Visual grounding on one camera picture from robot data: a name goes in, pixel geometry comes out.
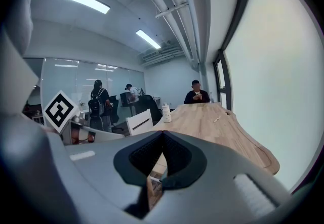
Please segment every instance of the wooden table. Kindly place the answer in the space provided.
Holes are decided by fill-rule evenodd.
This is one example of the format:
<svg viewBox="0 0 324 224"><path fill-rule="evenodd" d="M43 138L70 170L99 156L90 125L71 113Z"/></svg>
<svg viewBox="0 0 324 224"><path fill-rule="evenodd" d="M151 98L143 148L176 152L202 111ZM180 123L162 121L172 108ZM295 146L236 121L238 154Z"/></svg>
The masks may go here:
<svg viewBox="0 0 324 224"><path fill-rule="evenodd" d="M180 105L171 112L172 122L161 119L151 130L170 130L234 149L259 167L276 174L280 165L274 155L239 125L236 115L220 103ZM153 171L163 174L167 162L162 155Z"/></svg>

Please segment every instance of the white chair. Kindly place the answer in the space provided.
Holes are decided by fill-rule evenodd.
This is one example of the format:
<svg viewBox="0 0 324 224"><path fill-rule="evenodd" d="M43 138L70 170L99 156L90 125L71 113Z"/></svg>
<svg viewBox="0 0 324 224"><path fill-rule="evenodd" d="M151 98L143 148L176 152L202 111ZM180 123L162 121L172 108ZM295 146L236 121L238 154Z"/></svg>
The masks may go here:
<svg viewBox="0 0 324 224"><path fill-rule="evenodd" d="M150 109L139 113L133 117L126 118L127 127L130 135L137 135L148 132L153 128L153 121Z"/></svg>

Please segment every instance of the man in black shirt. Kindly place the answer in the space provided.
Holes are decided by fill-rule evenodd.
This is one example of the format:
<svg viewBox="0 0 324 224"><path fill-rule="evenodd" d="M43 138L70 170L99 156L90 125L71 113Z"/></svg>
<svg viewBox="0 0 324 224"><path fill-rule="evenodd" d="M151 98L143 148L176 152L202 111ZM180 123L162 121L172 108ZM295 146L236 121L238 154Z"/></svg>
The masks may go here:
<svg viewBox="0 0 324 224"><path fill-rule="evenodd" d="M209 103L208 93L204 90L200 90L200 84L198 80L194 80L192 83L192 91L187 93L185 104L197 104L197 103Z"/></svg>

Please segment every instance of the wall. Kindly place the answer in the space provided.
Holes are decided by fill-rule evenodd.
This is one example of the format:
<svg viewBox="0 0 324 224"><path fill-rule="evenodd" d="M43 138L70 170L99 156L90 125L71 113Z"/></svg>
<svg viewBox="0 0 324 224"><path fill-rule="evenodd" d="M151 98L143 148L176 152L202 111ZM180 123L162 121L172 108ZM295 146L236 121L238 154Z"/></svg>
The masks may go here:
<svg viewBox="0 0 324 224"><path fill-rule="evenodd" d="M309 167L324 122L324 50L300 0L249 0L225 51L233 110L278 159L293 189Z"/></svg>
<svg viewBox="0 0 324 224"><path fill-rule="evenodd" d="M137 51L109 38L59 23L33 19L31 42L24 57L83 60L143 71Z"/></svg>
<svg viewBox="0 0 324 224"><path fill-rule="evenodd" d="M199 73L191 69L185 57L180 57L147 68L144 77L148 95L161 97L161 103L177 108L192 90L191 82L199 80Z"/></svg>

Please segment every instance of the woman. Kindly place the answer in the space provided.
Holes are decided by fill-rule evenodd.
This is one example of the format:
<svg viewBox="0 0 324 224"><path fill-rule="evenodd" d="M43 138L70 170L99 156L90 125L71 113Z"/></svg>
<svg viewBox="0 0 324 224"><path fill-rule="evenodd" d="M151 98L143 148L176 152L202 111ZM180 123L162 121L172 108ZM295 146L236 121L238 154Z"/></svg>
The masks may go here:
<svg viewBox="0 0 324 224"><path fill-rule="evenodd" d="M102 82L100 80L96 80L93 86L93 90L91 91L91 98L95 98L99 96L101 101L104 103L104 113L102 115L91 115L90 114L90 127L98 130L103 130L107 132L111 131L110 125L110 100L108 91L102 88Z"/></svg>

